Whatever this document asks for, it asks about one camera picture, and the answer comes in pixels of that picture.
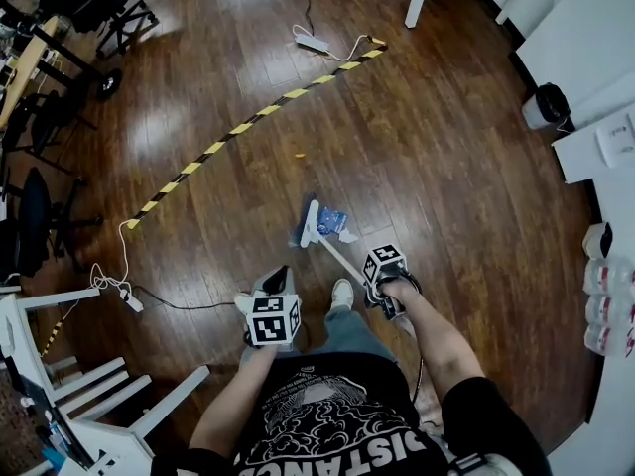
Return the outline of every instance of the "black t-shirt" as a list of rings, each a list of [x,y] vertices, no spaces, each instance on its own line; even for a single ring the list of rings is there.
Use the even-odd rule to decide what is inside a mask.
[[[445,438],[458,457],[497,453],[523,474],[551,474],[540,446],[491,381],[456,385],[442,414]],[[280,359],[236,456],[190,450],[179,456],[179,467],[218,476],[446,475],[443,452],[418,426],[408,383],[385,358],[329,353]],[[157,457],[153,474],[174,474],[171,465],[170,457]]]

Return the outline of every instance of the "blue plastic wrapper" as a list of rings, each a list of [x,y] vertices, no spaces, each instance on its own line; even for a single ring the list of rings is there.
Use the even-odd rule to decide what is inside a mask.
[[[341,211],[330,210],[323,206],[317,216],[317,232],[322,236],[330,233],[339,234],[346,225],[348,215]]]

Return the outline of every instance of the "foot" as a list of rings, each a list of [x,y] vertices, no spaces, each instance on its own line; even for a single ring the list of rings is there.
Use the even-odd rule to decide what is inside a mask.
[[[346,308],[351,309],[353,307],[353,300],[355,299],[353,286],[347,279],[339,279],[333,286],[331,297],[331,309],[334,309],[337,306],[345,306]]]

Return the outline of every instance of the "office chair wheel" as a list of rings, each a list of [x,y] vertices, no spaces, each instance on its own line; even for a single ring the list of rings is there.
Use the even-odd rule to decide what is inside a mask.
[[[97,99],[103,102],[110,98],[119,89],[122,77],[123,73],[119,68],[114,68],[104,75],[103,81],[97,88]]]

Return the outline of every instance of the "black office chair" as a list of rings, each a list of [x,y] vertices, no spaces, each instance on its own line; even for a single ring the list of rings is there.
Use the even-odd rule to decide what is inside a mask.
[[[25,277],[33,277],[42,263],[49,259],[47,243],[51,230],[56,231],[53,243],[53,255],[57,258],[66,253],[72,259],[73,268],[80,273],[88,269],[79,263],[75,256],[73,231],[81,227],[100,226],[103,223],[101,216],[89,220],[70,220],[70,210],[74,203],[77,189],[85,185],[85,181],[76,179],[66,204],[55,203],[51,205],[49,190],[36,168],[29,171],[20,197],[17,224],[11,218],[4,225],[0,225],[0,247],[6,249],[9,255],[15,256],[15,272]],[[12,245],[11,235],[16,238]],[[3,260],[2,270],[6,273],[8,257]]]
[[[127,3],[128,0],[40,0],[40,11],[45,16],[67,16],[80,33],[99,30],[103,23],[108,23],[109,30],[97,46],[96,52],[97,57],[103,59],[105,53],[102,48],[113,35],[116,35],[117,52],[120,55],[126,53],[123,38],[132,35],[124,30],[126,24],[146,18],[153,24],[158,22],[143,0],[139,0],[126,10]]]
[[[87,83],[77,82],[64,97],[60,97],[56,91],[52,91],[48,95],[33,93],[21,100],[11,113],[7,122],[7,130],[0,142],[3,158],[6,157],[6,154],[22,150],[56,170],[74,176],[72,171],[60,166],[59,161],[65,147],[70,143],[76,126],[66,139],[64,150],[55,162],[45,158],[43,153],[46,148],[60,144],[57,141],[58,134],[61,129],[70,125],[72,120],[76,120],[77,123],[92,130],[97,130],[97,127],[78,114],[78,111],[85,104],[87,91]],[[38,102],[42,99],[44,99],[44,103],[40,106]],[[18,146],[20,137],[27,130],[32,115],[35,115],[31,125],[32,143],[31,145]]]

